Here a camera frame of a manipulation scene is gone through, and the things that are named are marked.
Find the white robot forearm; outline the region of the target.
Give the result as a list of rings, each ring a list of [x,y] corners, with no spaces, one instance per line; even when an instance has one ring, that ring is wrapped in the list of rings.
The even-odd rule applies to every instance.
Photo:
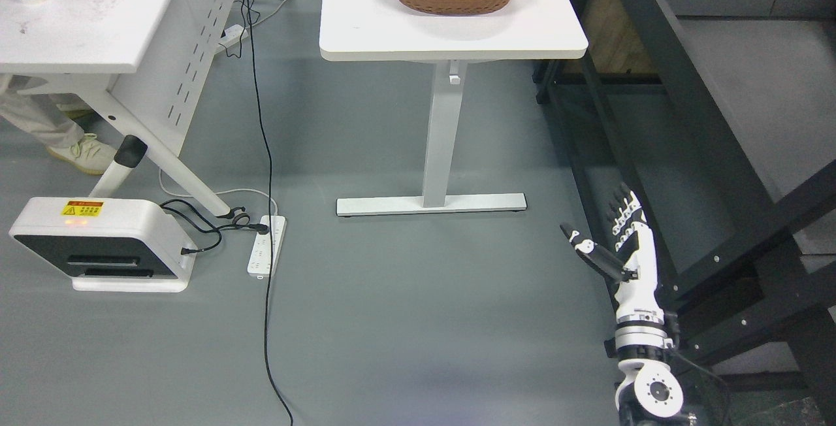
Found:
[[[696,425],[696,415],[683,410],[684,393],[669,365],[680,339],[677,314],[666,311],[663,323],[645,316],[616,327],[608,355],[624,373],[615,391],[619,424]]]

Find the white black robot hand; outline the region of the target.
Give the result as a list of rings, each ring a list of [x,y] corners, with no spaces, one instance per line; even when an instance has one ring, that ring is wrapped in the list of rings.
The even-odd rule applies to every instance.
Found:
[[[608,218],[615,237],[612,251],[568,223],[560,227],[577,256],[614,283],[617,322],[663,324],[665,312],[656,300],[659,273],[653,231],[637,195],[624,183],[610,201]]]

